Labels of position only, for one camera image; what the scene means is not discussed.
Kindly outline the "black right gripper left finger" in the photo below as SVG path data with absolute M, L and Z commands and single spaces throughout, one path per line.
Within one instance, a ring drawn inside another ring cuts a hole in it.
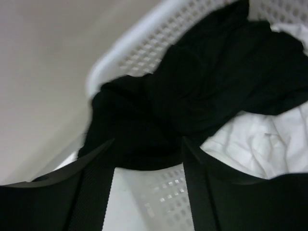
M 112 142 L 39 180 L 1 186 L 0 229 L 102 230 L 114 174 L 104 157 Z

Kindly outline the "white crumpled tank top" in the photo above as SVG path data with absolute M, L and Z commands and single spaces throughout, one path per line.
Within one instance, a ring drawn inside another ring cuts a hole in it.
M 200 148 L 249 175 L 308 170 L 308 28 L 276 23 L 257 63 L 242 68 L 230 105 L 239 113 Z

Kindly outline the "black tank top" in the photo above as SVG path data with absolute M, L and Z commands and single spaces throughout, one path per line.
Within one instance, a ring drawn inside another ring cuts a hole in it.
M 241 111 L 276 116 L 308 99 L 301 41 L 249 21 L 249 2 L 213 11 L 171 45 L 157 69 L 123 76 L 94 96 L 78 156 L 108 140 L 109 166 L 158 170 L 181 162 L 180 140 L 202 144 Z

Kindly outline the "white plastic laundry basket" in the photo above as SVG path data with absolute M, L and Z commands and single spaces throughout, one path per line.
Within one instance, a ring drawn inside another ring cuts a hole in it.
M 170 44 L 201 17 L 224 5 L 222 0 L 166 0 L 158 4 L 93 66 L 86 83 L 87 96 L 94 96 L 102 83 L 116 76 L 153 71 Z M 137 218 L 145 231 L 195 231 L 183 164 L 159 171 L 114 169 L 109 199 L 117 184 L 127 187 L 130 205 L 120 209 L 128 222 Z M 102 230 L 110 213 L 107 204 Z

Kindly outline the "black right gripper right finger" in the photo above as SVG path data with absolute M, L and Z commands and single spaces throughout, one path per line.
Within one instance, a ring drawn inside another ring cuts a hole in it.
M 195 230 L 307 230 L 306 173 L 266 180 L 229 167 L 187 138 L 181 150 Z

